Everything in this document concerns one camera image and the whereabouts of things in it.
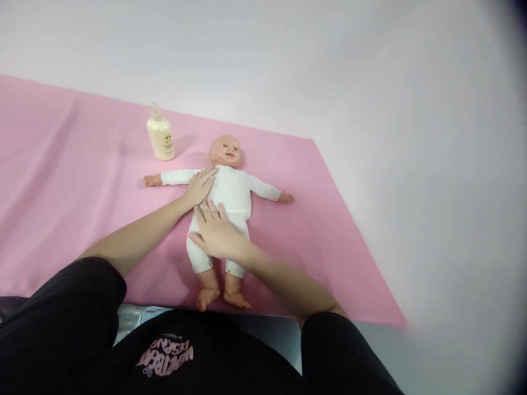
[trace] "pink cloth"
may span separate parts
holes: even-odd
[[[240,169],[296,197],[281,205],[253,195],[251,240],[303,267],[351,319],[405,324],[312,140],[164,115],[176,147],[169,162],[154,157],[145,106],[0,76],[0,295],[31,296],[90,244],[180,196],[185,186],[149,189],[143,176],[205,167],[211,141],[229,133],[242,146]],[[127,276],[125,301],[194,308],[190,219]],[[252,313],[287,315],[252,275],[244,287]],[[235,311],[221,300],[211,308]]]

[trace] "wrist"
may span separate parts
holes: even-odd
[[[252,266],[263,256],[264,252],[246,238],[241,240],[233,248],[233,253],[227,259],[238,263],[245,270],[251,271]]]
[[[171,205],[179,215],[187,213],[195,206],[195,204],[193,204],[185,195],[178,197],[171,203]]]

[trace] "white onesie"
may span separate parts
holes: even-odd
[[[224,165],[217,165],[216,167],[218,171],[214,175],[214,184],[208,198],[211,198],[216,206],[223,203],[229,221],[238,232],[248,239],[249,231],[246,221],[251,216],[251,191],[262,198],[274,201],[278,200],[282,191],[241,170],[235,170]],[[161,173],[161,180],[163,185],[188,184],[196,173],[202,170],[165,172]],[[195,216],[192,218],[188,230],[199,233]],[[211,257],[190,239],[187,239],[187,252],[195,274],[203,273],[213,267]],[[227,273],[236,277],[243,278],[245,275],[245,270],[240,265],[229,260],[227,260],[225,269]]]

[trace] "doll arm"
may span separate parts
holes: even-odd
[[[256,177],[249,176],[249,183],[251,191],[261,198],[277,201],[282,194],[281,190],[260,181]]]
[[[292,203],[295,201],[295,198],[292,195],[289,195],[286,191],[281,191],[272,185],[260,181],[256,177],[249,176],[249,182],[251,185],[251,191],[261,198],[274,200],[279,203]]]
[[[145,187],[189,184],[194,176],[200,171],[201,170],[177,170],[156,174],[155,176],[144,176],[143,183]]]
[[[202,171],[199,170],[176,170],[173,172],[161,173],[161,181],[163,185],[183,185],[189,184],[194,176]]]

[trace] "doll leg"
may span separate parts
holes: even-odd
[[[249,239],[249,231],[245,222],[245,213],[227,213],[229,221],[234,228]],[[245,269],[238,263],[227,260],[225,264],[225,292],[223,300],[235,307],[249,310],[251,305],[242,295],[242,279],[245,275]]]
[[[188,231],[199,233],[196,217],[192,218]],[[216,273],[213,270],[214,265],[212,264],[211,257],[194,244],[191,239],[187,239],[187,253],[194,274],[196,275],[201,287],[196,307],[201,312],[204,312],[207,307],[220,296],[220,286],[218,284],[218,279],[216,278]]]

